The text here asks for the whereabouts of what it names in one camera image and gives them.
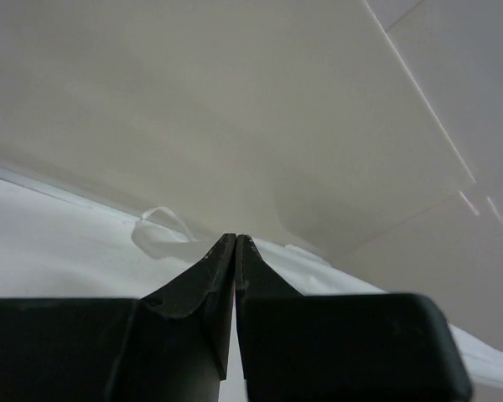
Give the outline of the white tank top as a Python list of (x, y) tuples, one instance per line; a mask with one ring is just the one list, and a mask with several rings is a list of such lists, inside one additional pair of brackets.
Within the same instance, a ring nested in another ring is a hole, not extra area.
[[(153, 214), (180, 228), (149, 222)], [(215, 243), (185, 232), (186, 224), (165, 207), (136, 218), (0, 178), (0, 296), (143, 296)], [(385, 292), (297, 246), (253, 240), (262, 258), (304, 295)], [(471, 379), (503, 389), (503, 352), (450, 327)]]

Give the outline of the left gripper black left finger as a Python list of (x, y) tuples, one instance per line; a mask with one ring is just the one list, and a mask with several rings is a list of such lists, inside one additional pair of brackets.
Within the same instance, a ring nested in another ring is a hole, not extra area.
[(161, 317), (199, 320), (221, 380), (227, 377), (234, 299), (236, 235), (223, 234), (188, 270), (143, 298)]

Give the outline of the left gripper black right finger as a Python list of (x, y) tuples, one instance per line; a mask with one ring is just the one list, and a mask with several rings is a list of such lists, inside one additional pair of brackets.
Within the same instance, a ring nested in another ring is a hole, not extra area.
[(302, 294), (286, 282), (263, 258), (246, 234), (236, 239), (236, 297), (297, 297)]

